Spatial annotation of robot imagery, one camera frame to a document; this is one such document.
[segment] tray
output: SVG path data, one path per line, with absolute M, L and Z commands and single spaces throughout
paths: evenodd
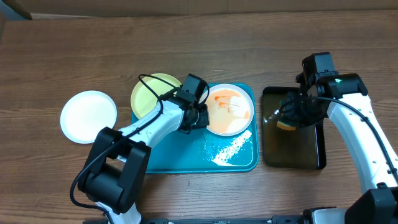
M 248 93 L 251 88 L 232 83 Z M 132 114 L 132 122 L 138 119 Z M 191 174 L 206 172 L 247 172 L 259 161 L 256 109 L 248 128 L 235 136 L 218 136 L 207 129 L 190 134 L 174 131 L 152 149 L 147 174 Z

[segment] blue tray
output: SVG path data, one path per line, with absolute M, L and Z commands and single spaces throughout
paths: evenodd
M 233 83 L 248 93 L 251 88 Z M 138 119 L 132 114 L 132 122 Z M 174 131 L 152 149 L 147 174 L 191 174 L 204 172 L 247 172 L 259 162 L 256 110 L 249 127 L 235 136 L 218 136 L 206 128 L 190 134 Z

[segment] blue object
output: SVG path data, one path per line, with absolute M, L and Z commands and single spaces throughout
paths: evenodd
M 251 88 L 233 83 L 248 93 Z M 132 122 L 138 119 L 132 114 Z M 234 136 L 218 136 L 206 128 L 190 134 L 174 131 L 161 140 L 150 154 L 147 174 L 192 174 L 204 172 L 247 172 L 259 162 L 256 110 L 249 127 Z

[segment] wood grain tabletop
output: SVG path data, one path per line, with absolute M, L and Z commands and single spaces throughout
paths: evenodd
M 70 184 L 90 145 L 61 132 L 64 104 L 85 90 L 131 122 L 140 73 L 193 73 L 209 83 L 243 82 L 256 96 L 297 86 L 301 61 L 330 51 L 340 73 L 358 73 L 398 149 L 398 11 L 298 12 L 7 22 L 0 44 L 0 223 L 81 223 L 101 212 L 74 206 Z M 349 207 L 360 196 L 349 152 L 325 121 L 327 166 L 278 169 L 262 158 L 250 172 L 148 175 L 137 202 L 145 217 L 260 218 L 305 208 Z M 90 202 L 80 192 L 78 200 Z

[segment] plate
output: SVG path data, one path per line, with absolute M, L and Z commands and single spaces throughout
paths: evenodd
M 207 95 L 204 92 L 200 101 Z M 209 111 L 209 131 L 220 136 L 233 136 L 244 131 L 254 116 L 254 105 L 250 96 L 240 87 L 219 84 L 210 88 L 206 101 Z
M 118 116 L 114 101 L 100 91 L 84 91 L 72 97 L 63 107 L 62 132 L 76 143 L 93 143 L 99 131 L 113 128 Z
M 174 86 L 181 85 L 180 81 L 178 81 L 171 75 L 163 73 L 155 73 L 152 75 L 155 77 L 159 77 L 173 84 Z M 170 85 L 155 78 L 144 77 L 142 80 L 146 84 L 148 84 L 149 87 L 151 87 L 158 96 L 167 93 L 169 90 L 172 89 Z M 132 112 L 134 113 L 134 115 L 136 115 L 138 119 L 141 119 L 155 108 L 157 98 L 141 82 L 138 82 L 132 90 L 130 102 Z

